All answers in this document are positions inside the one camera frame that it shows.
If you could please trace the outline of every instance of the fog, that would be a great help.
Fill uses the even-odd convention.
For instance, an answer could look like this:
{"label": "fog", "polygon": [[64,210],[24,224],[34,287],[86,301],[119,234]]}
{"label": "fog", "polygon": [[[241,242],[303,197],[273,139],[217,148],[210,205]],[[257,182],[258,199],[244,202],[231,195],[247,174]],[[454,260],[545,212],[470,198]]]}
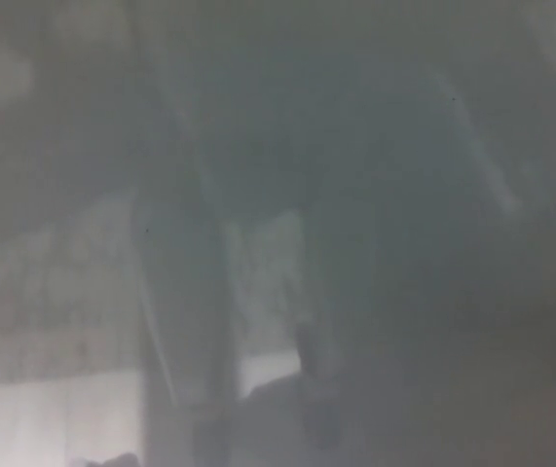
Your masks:
{"label": "fog", "polygon": [[124,453],[556,465],[556,2],[0,0],[0,466]]}

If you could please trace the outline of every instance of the dark object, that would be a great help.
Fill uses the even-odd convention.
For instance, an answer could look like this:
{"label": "dark object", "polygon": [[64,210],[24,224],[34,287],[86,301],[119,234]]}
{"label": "dark object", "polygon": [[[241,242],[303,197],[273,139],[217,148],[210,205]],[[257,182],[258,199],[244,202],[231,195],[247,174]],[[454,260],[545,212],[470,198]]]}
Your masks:
{"label": "dark object", "polygon": [[301,324],[295,334],[302,369],[299,399],[304,434],[313,447],[331,449],[340,444],[343,432],[338,384],[323,377],[315,327]]}
{"label": "dark object", "polygon": [[193,431],[195,467],[226,467],[230,461],[230,421],[196,423]]}
{"label": "dark object", "polygon": [[338,446],[343,435],[343,420],[338,398],[301,401],[302,422],[306,440],[318,449]]}

